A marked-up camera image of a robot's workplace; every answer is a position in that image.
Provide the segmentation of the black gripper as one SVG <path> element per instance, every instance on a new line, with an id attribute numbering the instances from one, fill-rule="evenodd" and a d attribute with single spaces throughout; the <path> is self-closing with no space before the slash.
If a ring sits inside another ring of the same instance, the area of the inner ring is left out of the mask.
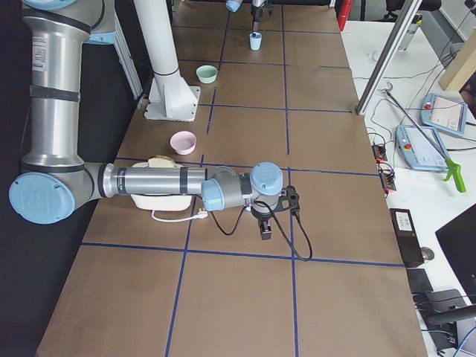
<path id="1" fill-rule="evenodd" d="M 271 226 L 269 220 L 273 217 L 273 210 L 267 207 L 251 207 L 253 217 L 258 220 L 261 240 L 271 239 Z"/>

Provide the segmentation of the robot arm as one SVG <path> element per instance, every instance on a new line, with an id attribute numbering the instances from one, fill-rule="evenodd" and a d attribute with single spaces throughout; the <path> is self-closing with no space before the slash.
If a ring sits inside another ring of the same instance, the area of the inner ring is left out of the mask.
<path id="1" fill-rule="evenodd" d="M 226 8 L 235 13 L 240 9 L 243 0 L 227 0 L 225 2 Z M 271 15 L 273 12 L 273 5 L 268 0 L 252 0 L 251 1 L 251 18 L 252 18 L 252 32 L 253 36 L 256 36 L 259 29 L 259 23 L 262 20 L 263 14 L 268 11 Z"/>
<path id="2" fill-rule="evenodd" d="M 263 162 L 251 172 L 228 167 L 117 167 L 84 161 L 77 152 L 80 72 L 85 42 L 115 40 L 113 1 L 24 1 L 32 31 L 32 135 L 22 174 L 9 189 L 13 209 L 36 224 L 53 224 L 99 198 L 144 198 L 148 210 L 171 208 L 173 196 L 202 198 L 205 210 L 250 208 L 263 239 L 283 206 L 283 174 Z"/>

